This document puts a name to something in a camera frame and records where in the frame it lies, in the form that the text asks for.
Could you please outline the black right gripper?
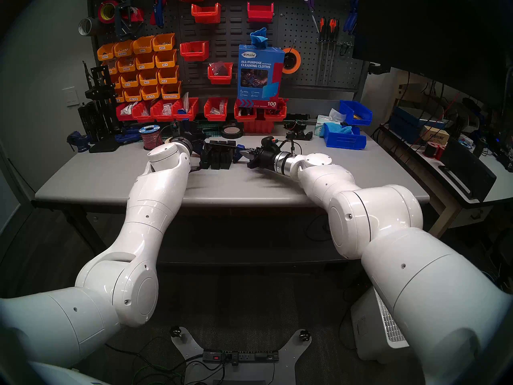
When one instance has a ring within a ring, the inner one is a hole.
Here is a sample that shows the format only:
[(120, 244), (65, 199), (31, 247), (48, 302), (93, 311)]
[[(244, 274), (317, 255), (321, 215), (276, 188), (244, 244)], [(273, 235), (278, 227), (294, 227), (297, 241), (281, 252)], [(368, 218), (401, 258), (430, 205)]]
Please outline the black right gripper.
[(249, 156), (249, 162), (247, 163), (247, 167), (249, 169), (267, 169), (267, 170), (276, 170), (276, 158), (280, 154), (280, 148), (251, 148), (251, 149), (242, 149), (242, 156)]

